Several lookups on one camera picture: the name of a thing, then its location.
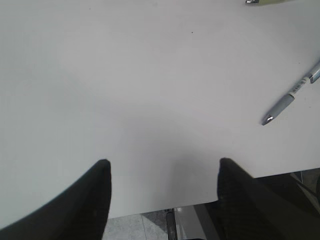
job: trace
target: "white table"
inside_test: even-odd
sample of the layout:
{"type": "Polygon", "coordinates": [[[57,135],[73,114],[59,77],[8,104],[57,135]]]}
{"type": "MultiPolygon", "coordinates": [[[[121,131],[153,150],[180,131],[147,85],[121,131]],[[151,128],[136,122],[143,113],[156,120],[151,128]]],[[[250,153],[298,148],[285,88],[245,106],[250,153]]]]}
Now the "white table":
{"type": "Polygon", "coordinates": [[[215,201],[219,159],[320,167],[320,1],[1,0],[0,227],[112,167],[110,217],[215,201]]]}

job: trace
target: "pen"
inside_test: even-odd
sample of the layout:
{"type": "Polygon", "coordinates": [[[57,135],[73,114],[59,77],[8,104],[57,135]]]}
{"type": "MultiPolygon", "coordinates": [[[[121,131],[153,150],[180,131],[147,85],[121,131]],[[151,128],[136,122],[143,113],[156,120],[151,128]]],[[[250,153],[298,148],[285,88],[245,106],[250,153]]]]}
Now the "pen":
{"type": "Polygon", "coordinates": [[[249,5],[266,5],[266,4],[279,4],[291,0],[246,0],[245,3],[249,5]]]}
{"type": "Polygon", "coordinates": [[[313,84],[320,77],[320,62],[312,68],[312,70],[302,79],[300,80],[290,92],[284,95],[266,114],[265,118],[262,121],[262,125],[266,125],[274,120],[286,107],[288,107],[294,100],[295,95],[299,89],[307,81],[310,81],[313,84]]]}

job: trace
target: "tiled floor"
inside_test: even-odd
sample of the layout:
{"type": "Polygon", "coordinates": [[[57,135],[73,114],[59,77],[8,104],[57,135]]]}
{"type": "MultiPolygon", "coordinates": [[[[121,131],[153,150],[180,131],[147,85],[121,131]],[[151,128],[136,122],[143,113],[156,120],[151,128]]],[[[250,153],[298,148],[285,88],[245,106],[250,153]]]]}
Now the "tiled floor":
{"type": "Polygon", "coordinates": [[[168,240],[165,210],[109,219],[103,240],[168,240]]]}

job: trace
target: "pen cap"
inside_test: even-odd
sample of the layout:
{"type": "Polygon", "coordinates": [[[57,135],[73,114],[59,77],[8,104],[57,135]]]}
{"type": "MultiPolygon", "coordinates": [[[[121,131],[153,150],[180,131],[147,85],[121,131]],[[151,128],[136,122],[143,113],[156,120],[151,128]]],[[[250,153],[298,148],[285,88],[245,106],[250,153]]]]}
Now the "pen cap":
{"type": "Polygon", "coordinates": [[[320,62],[310,71],[310,83],[314,83],[320,77],[320,62]]]}

